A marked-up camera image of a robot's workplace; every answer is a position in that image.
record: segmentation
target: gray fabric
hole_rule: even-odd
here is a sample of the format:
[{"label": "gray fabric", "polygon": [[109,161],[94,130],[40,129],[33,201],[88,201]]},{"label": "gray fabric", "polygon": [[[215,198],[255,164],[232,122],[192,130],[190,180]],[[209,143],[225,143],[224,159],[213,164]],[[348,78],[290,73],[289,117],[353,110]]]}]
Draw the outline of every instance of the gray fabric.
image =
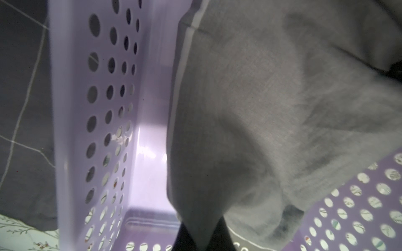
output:
[{"label": "gray fabric", "polygon": [[200,248],[225,214],[280,250],[315,201],[402,145],[402,84],[380,74],[402,60],[401,25],[399,0],[209,2],[168,133],[168,196]]},{"label": "gray fabric", "polygon": [[[47,1],[7,0],[39,23]],[[0,214],[41,231],[57,229],[48,32],[5,174],[18,115],[25,101],[43,28],[0,2]]]}]

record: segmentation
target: clothing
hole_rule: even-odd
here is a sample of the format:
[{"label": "clothing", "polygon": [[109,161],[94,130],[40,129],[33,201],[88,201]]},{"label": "clothing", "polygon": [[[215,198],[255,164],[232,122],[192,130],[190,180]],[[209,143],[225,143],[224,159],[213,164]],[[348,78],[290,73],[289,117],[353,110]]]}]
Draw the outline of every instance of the clothing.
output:
[{"label": "clothing", "polygon": [[176,47],[168,196],[197,246],[219,220],[280,250],[304,213],[402,145],[397,0],[194,0]]}]

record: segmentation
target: laundry basket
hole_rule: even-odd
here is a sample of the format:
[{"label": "laundry basket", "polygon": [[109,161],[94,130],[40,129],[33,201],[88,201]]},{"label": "laundry basket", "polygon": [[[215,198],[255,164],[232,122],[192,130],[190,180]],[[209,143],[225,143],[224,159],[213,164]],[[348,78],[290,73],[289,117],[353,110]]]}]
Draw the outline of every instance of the laundry basket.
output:
[{"label": "laundry basket", "polygon": [[[166,126],[190,4],[49,1],[61,251],[171,250],[180,223],[166,198]],[[284,250],[398,250],[401,168],[402,149],[333,191]]]}]

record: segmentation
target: basket hole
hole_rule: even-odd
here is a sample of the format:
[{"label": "basket hole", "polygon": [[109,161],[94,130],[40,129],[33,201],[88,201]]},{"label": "basket hole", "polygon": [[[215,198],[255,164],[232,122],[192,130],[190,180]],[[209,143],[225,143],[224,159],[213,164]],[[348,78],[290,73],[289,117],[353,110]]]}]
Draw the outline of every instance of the basket hole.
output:
[{"label": "basket hole", "polygon": [[118,155],[120,154],[120,151],[121,151],[121,146],[118,145],[118,146],[116,147],[116,150],[115,150],[115,155],[118,156]]},{"label": "basket hole", "polygon": [[119,109],[119,118],[123,118],[123,116],[124,116],[124,107],[120,107],[120,109]]},{"label": "basket hole", "polygon": [[92,216],[94,215],[94,211],[95,211],[94,207],[89,210],[88,215],[85,217],[85,220],[84,220],[85,224],[88,224],[89,221],[92,219]]},{"label": "basket hole", "polygon": [[125,93],[125,86],[122,85],[122,86],[120,87],[120,96],[123,97],[123,96],[124,96],[124,93]]},{"label": "basket hole", "polygon": [[126,62],[123,62],[123,64],[121,65],[121,72],[123,74],[126,74],[126,72],[127,72],[127,63]]},{"label": "basket hole", "polygon": [[354,194],[356,196],[361,196],[363,193],[361,188],[356,185],[351,185],[350,190],[351,190],[352,194]]},{"label": "basket hole", "polygon": [[91,144],[88,146],[88,148],[87,148],[87,150],[86,150],[86,157],[87,157],[88,159],[90,159],[90,158],[92,158],[92,156],[94,156],[94,154],[95,154],[95,149],[96,149],[96,144],[95,144],[95,143],[91,143]]},{"label": "basket hole", "polygon": [[103,211],[100,213],[100,217],[99,220],[103,220],[103,218],[105,217],[105,214],[107,212],[107,206],[103,209]]},{"label": "basket hole", "polygon": [[106,122],[106,124],[109,124],[110,121],[112,121],[112,111],[111,111],[111,110],[109,110],[109,111],[106,113],[106,116],[105,116],[105,122]]},{"label": "basket hole", "polygon": [[328,212],[324,208],[319,209],[320,215],[324,218],[328,216]]},{"label": "basket hole", "polygon": [[119,0],[112,0],[112,7],[113,7],[113,11],[117,14],[119,13]]},{"label": "basket hole", "polygon": [[334,203],[332,202],[332,199],[330,198],[325,198],[324,203],[327,205],[327,207],[333,207]]},{"label": "basket hole", "polygon": [[121,127],[119,127],[118,129],[117,129],[117,132],[116,132],[116,137],[117,138],[119,138],[120,136],[121,136],[121,133],[123,132],[123,129],[121,128]]},{"label": "basket hole", "polygon": [[106,227],[106,221],[101,225],[100,229],[99,229],[99,236],[101,236],[103,234],[103,231],[105,230]]},{"label": "basket hole", "polygon": [[357,179],[363,184],[367,184],[370,182],[370,177],[365,173],[359,173],[357,175]]},{"label": "basket hole", "polygon": [[109,86],[109,87],[107,88],[107,90],[106,90],[106,98],[107,98],[108,100],[111,100],[112,97],[113,97],[113,93],[114,93],[113,86]]},{"label": "basket hole", "polygon": [[127,243],[126,245],[126,251],[133,251],[134,250],[134,242],[130,241],[129,243]]},{"label": "basket hole", "polygon": [[116,31],[115,27],[112,27],[110,29],[109,35],[110,35],[110,41],[112,42],[112,45],[116,45],[116,43],[117,43],[117,31]]},{"label": "basket hole", "polygon": [[325,251],[329,250],[329,246],[328,246],[328,243],[326,241],[320,240],[320,245]]},{"label": "basket hole", "polygon": [[391,194],[391,188],[385,184],[385,183],[378,183],[375,188],[377,191],[383,195],[390,195]]},{"label": "basket hole", "polygon": [[107,167],[107,165],[109,164],[109,162],[110,162],[110,153],[108,153],[106,156],[105,156],[105,158],[103,159],[103,166],[104,167]]},{"label": "basket hole", "polygon": [[88,57],[88,67],[91,71],[95,72],[98,69],[98,66],[99,66],[98,54],[92,52],[91,54],[89,54]]},{"label": "basket hole", "polygon": [[395,170],[395,169],[387,169],[385,171],[385,176],[387,176],[388,179],[397,181],[401,179],[401,174]]},{"label": "basket hole", "polygon": [[115,59],[111,57],[109,59],[109,62],[107,63],[107,68],[109,69],[110,73],[115,72],[115,66],[116,66]]},{"label": "basket hole", "polygon": [[95,167],[91,167],[88,171],[88,173],[86,174],[86,178],[85,181],[86,182],[90,182],[92,180],[92,178],[95,175]]},{"label": "basket hole", "polygon": [[348,208],[352,208],[352,207],[355,206],[355,202],[354,202],[351,198],[349,198],[349,197],[343,198],[343,203],[345,203],[345,205],[346,205]]},{"label": "basket hole", "polygon": [[152,248],[152,251],[160,251],[161,247],[159,244],[155,244],[154,247]]},{"label": "basket hole", "polygon": [[346,213],[345,210],[339,208],[336,212],[338,213],[338,215],[339,215],[339,217],[340,217],[341,219],[346,220],[346,219],[348,218],[348,214]]},{"label": "basket hole", "polygon": [[126,20],[127,20],[127,24],[131,24],[131,11],[130,11],[130,9],[126,10]]},{"label": "basket hole", "polygon": [[94,226],[91,226],[91,227],[88,229],[88,231],[86,232],[86,235],[85,235],[85,242],[88,242],[88,241],[89,241],[89,239],[91,238],[93,232],[94,232]]},{"label": "basket hole", "polygon": [[103,247],[103,243],[105,242],[105,236],[102,238],[102,240],[100,241],[100,243],[99,243],[99,247],[98,247],[98,250],[100,250],[102,247]]},{"label": "basket hole", "polygon": [[110,173],[106,173],[106,174],[103,176],[103,179],[102,179],[102,186],[105,186],[105,185],[106,185],[107,181],[109,180],[109,177],[110,177]]},{"label": "basket hole", "polygon": [[373,221],[374,219],[372,213],[370,213],[370,211],[367,209],[360,210],[360,215],[366,221]]},{"label": "basket hole", "polygon": [[353,222],[353,228],[361,235],[366,232],[366,228],[358,221]]},{"label": "basket hole", "polygon": [[329,229],[325,230],[325,235],[326,235],[327,238],[330,239],[331,241],[335,240],[335,235],[334,235],[334,233],[333,233],[331,230],[329,230]]},{"label": "basket hole", "polygon": [[316,224],[316,226],[318,227],[322,227],[322,222],[319,218],[315,217],[314,218],[314,223]]},{"label": "basket hole", "polygon": [[96,98],[98,98],[98,89],[96,86],[91,86],[88,90],[87,99],[90,104],[95,103]]},{"label": "basket hole", "polygon": [[306,243],[307,243],[309,246],[311,246],[312,241],[311,241],[310,237],[305,236],[305,237],[304,237],[304,240],[306,241]]},{"label": "basket hole", "polygon": [[112,135],[110,133],[106,134],[105,140],[103,141],[103,144],[106,147],[109,145],[111,138],[112,138]]},{"label": "basket hole", "polygon": [[391,219],[398,224],[402,224],[402,213],[396,210],[390,212]]},{"label": "basket hole", "polygon": [[115,168],[113,169],[113,172],[117,173],[118,170],[119,170],[119,163],[117,162]]},{"label": "basket hole", "polygon": [[135,30],[139,32],[139,19],[135,22]]},{"label": "basket hole", "polygon": [[107,199],[107,191],[103,194],[102,198],[100,199],[100,203],[103,204]]},{"label": "basket hole", "polygon": [[331,225],[332,225],[332,227],[334,228],[334,229],[336,229],[336,230],[340,230],[340,223],[339,223],[339,221],[338,220],[331,220]]},{"label": "basket hole", "polygon": [[109,243],[112,242],[114,235],[115,235],[115,232],[113,232],[112,235],[110,236]]},{"label": "basket hole", "polygon": [[147,243],[142,243],[139,246],[139,251],[147,251],[148,250],[148,244]]},{"label": "basket hole", "polygon": [[348,247],[344,244],[339,244],[339,251],[349,251]]},{"label": "basket hole", "polygon": [[380,226],[381,232],[388,238],[395,238],[396,237],[396,232],[395,230],[387,224],[382,224]]},{"label": "basket hole", "polygon": [[137,49],[138,49],[137,43],[134,43],[134,55],[137,55]]},{"label": "basket hole", "polygon": [[128,37],[125,36],[125,38],[124,38],[124,49],[125,49],[125,50],[128,50],[128,45],[129,45]]},{"label": "basket hole", "polygon": [[94,197],[95,194],[95,189],[92,188],[91,190],[89,190],[89,192],[87,193],[86,197],[85,197],[85,203],[88,204],[92,201],[92,198]]},{"label": "basket hole", "polygon": [[92,14],[89,18],[89,29],[95,37],[99,36],[99,33],[101,32],[101,24],[98,16],[95,14]]},{"label": "basket hole", "polygon": [[92,250],[93,245],[94,245],[94,243],[91,243],[91,244],[89,245],[89,247],[86,249],[86,251],[91,251],[91,250]]},{"label": "basket hole", "polygon": [[346,240],[351,244],[351,245],[353,245],[353,246],[356,246],[357,245],[357,239],[356,239],[356,237],[353,235],[353,234],[351,234],[351,233],[346,233]]},{"label": "basket hole", "polygon": [[96,127],[96,117],[92,116],[88,119],[88,122],[86,123],[86,129],[89,133],[93,132]]},{"label": "basket hole", "polygon": [[116,223],[116,220],[112,221],[112,224],[110,224],[109,232],[112,231],[113,225]]},{"label": "basket hole", "polygon": [[385,251],[387,250],[387,247],[385,246],[385,243],[378,237],[373,237],[371,239],[371,242],[373,243],[374,247],[379,250],[379,251]]},{"label": "basket hole", "polygon": [[112,211],[112,213],[110,214],[110,218],[113,218],[113,216],[115,215],[115,212],[116,212],[116,207],[113,208],[113,211]]},{"label": "basket hole", "polygon": [[381,208],[382,207],[382,202],[377,197],[370,196],[367,200],[368,200],[370,206],[372,206],[374,208]]}]

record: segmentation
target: black fabric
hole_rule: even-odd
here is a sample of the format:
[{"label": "black fabric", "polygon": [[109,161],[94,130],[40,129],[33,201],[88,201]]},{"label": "black fabric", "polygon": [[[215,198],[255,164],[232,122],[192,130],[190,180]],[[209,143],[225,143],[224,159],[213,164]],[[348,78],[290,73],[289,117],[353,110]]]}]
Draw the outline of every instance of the black fabric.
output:
[{"label": "black fabric", "polygon": [[391,66],[388,76],[402,82],[402,61]]},{"label": "black fabric", "polygon": [[49,33],[41,25],[47,1],[7,2],[36,21],[0,2],[0,214],[40,231],[56,230]]},{"label": "black fabric", "polygon": [[[222,217],[216,228],[212,234],[209,245],[205,251],[236,251],[235,247],[232,244],[232,240],[229,235],[228,227],[226,226],[225,220]],[[187,231],[187,228],[182,223],[180,229],[177,234],[176,241],[173,246],[172,251],[201,251],[199,250],[190,234]]]}]

